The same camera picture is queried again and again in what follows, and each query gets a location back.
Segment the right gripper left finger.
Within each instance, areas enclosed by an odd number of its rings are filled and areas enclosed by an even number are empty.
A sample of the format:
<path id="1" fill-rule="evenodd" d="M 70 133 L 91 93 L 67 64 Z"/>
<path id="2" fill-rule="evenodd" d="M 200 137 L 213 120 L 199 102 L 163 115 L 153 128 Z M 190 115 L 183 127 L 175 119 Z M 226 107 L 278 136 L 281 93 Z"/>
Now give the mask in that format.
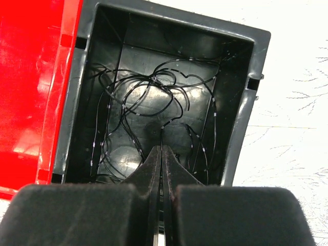
<path id="1" fill-rule="evenodd" d="M 1 221 L 1 245 L 157 245 L 161 150 L 119 184 L 29 185 Z"/>

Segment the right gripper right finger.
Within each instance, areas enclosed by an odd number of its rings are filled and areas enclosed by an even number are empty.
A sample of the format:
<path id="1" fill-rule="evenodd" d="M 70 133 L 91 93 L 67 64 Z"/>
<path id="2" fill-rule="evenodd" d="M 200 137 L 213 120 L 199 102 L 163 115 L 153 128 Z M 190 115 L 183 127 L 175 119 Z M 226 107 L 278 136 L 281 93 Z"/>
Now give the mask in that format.
<path id="1" fill-rule="evenodd" d="M 167 245 L 314 245 L 292 192 L 277 187 L 205 186 L 162 149 Z"/>

